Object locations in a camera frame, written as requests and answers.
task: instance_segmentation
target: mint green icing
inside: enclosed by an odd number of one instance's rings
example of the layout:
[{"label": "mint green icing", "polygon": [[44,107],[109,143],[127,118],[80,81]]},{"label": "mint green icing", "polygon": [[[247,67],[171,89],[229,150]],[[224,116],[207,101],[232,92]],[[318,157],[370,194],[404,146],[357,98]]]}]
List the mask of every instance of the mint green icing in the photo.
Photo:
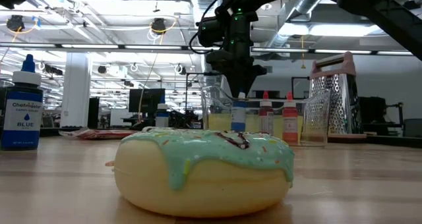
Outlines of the mint green icing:
[{"label": "mint green icing", "polygon": [[[169,186],[183,188],[186,176],[199,161],[215,159],[240,167],[261,170],[282,169],[287,182],[293,181],[293,151],[279,138],[267,134],[244,133],[249,148],[241,149],[217,136],[218,131],[181,130],[172,128],[145,128],[130,135],[122,143],[136,141],[156,142],[167,162]],[[222,132],[228,138],[242,142],[236,132]]]}]

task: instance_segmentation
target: yellow donut base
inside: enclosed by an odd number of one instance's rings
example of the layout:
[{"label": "yellow donut base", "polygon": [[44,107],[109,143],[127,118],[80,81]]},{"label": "yellow donut base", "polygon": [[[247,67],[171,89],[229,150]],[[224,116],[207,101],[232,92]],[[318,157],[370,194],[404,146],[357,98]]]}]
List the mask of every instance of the yellow donut base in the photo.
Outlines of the yellow donut base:
[{"label": "yellow donut base", "polygon": [[172,190],[164,155],[151,141],[121,144],[114,174],[120,193],[132,204],[179,217],[253,213],[279,203],[290,187],[282,170],[247,169],[204,160],[189,171],[181,190]]}]

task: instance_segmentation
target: small blue bottle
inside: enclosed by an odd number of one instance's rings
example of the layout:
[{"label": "small blue bottle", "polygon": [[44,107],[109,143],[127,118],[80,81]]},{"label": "small blue bottle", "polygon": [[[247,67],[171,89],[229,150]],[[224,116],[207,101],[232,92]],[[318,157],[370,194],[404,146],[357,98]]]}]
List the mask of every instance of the small blue bottle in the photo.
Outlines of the small blue bottle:
[{"label": "small blue bottle", "polygon": [[167,128],[169,126],[169,112],[167,111],[166,98],[161,97],[161,102],[157,106],[156,127]]},{"label": "small blue bottle", "polygon": [[40,140],[43,91],[41,75],[35,73],[34,57],[27,55],[22,70],[13,73],[14,86],[6,91],[6,110],[0,149],[35,150]]},{"label": "small blue bottle", "polygon": [[231,129],[235,132],[246,130],[246,95],[239,93],[239,100],[234,101],[231,106]]}]

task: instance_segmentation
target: red bottle cap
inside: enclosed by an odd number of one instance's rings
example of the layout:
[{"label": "red bottle cap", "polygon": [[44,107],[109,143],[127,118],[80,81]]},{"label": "red bottle cap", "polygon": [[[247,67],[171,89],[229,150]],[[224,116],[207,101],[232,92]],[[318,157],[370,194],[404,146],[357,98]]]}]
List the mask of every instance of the red bottle cap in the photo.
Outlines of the red bottle cap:
[{"label": "red bottle cap", "polygon": [[263,99],[270,99],[270,98],[268,97],[268,91],[264,91],[264,97],[263,97]]},{"label": "red bottle cap", "polygon": [[292,101],[293,100],[293,95],[291,94],[291,92],[287,93],[287,100],[288,101]]}]

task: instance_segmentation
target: black cable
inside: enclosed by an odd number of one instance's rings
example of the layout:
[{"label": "black cable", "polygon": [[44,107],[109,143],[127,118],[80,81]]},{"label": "black cable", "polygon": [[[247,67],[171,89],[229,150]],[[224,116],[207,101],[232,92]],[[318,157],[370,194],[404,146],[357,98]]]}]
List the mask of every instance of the black cable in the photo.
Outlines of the black cable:
[{"label": "black cable", "polygon": [[[214,4],[216,4],[217,3],[217,1],[218,0],[213,0],[213,2],[206,8],[206,10],[204,11],[204,14],[202,14],[202,17],[201,17],[201,21],[205,18],[205,15],[206,15],[206,13],[211,9],[211,7],[212,6],[214,6]],[[213,50],[211,49],[211,50],[208,50],[208,51],[204,51],[204,52],[198,52],[198,51],[196,51],[196,50],[194,50],[193,48],[192,48],[192,43],[193,43],[193,40],[195,39],[195,37],[197,37],[198,36],[198,32],[197,33],[195,33],[195,35],[191,38],[191,40],[190,40],[190,42],[189,42],[189,48],[191,49],[191,51],[193,52],[193,53],[196,53],[196,54],[207,54],[207,53],[209,53],[209,52],[213,52]]]}]

